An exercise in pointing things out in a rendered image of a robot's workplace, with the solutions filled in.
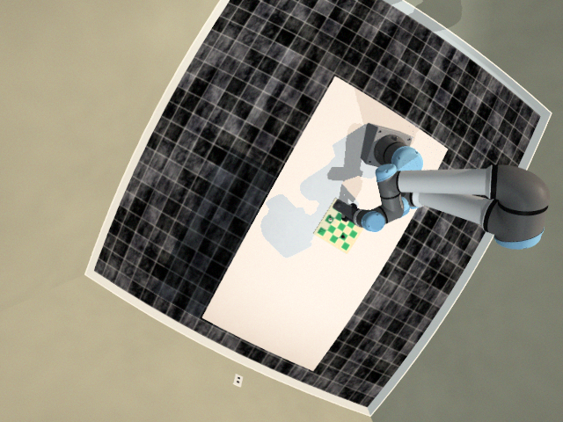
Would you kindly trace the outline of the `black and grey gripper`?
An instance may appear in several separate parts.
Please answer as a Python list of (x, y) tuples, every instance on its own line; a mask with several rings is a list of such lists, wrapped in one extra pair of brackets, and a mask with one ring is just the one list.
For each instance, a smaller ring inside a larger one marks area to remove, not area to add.
[[(356, 211), (357, 211), (357, 209), (358, 209), (358, 210), (360, 209), (360, 208), (357, 208), (357, 205), (354, 204), (354, 203), (350, 204), (349, 206), (351, 206), (352, 208), (356, 209)], [(356, 211), (355, 211), (355, 212), (356, 212)], [(343, 222), (347, 222), (347, 221), (353, 222), (353, 220), (349, 219), (348, 217), (346, 217), (346, 216), (343, 215), (343, 214), (341, 214), (341, 219), (342, 219)]]

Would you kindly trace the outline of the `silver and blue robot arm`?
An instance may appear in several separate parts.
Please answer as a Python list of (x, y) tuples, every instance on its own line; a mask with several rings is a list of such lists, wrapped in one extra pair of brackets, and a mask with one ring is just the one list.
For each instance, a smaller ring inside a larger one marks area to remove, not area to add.
[(376, 178), (382, 205), (354, 214), (355, 224), (367, 231), (378, 232), (410, 208), (427, 206), (481, 224), (497, 244), (509, 249), (530, 248), (544, 232), (550, 191), (530, 171), (504, 164), (422, 170), (421, 154), (397, 135), (382, 137), (374, 157), (381, 164)]

